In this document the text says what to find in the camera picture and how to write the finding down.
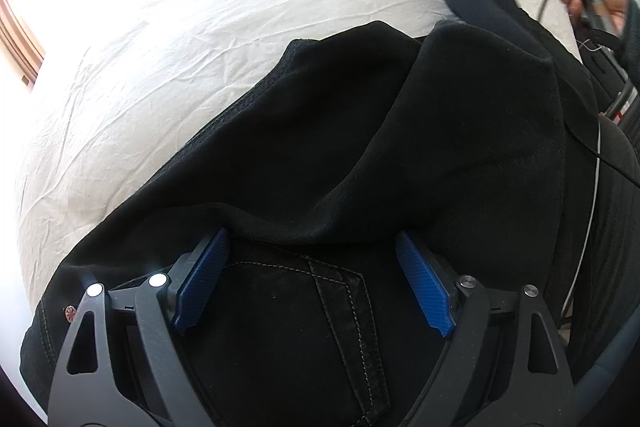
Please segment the right forearm dark sleeve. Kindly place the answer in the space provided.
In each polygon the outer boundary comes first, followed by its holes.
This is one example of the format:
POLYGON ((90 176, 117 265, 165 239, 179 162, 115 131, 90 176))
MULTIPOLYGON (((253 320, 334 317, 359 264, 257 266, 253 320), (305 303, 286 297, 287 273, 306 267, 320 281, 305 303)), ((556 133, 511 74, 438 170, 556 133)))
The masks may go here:
POLYGON ((626 70, 636 89, 640 88, 640 11, 637 2, 627 0, 625 23, 620 37, 622 46, 616 53, 617 60, 626 70))

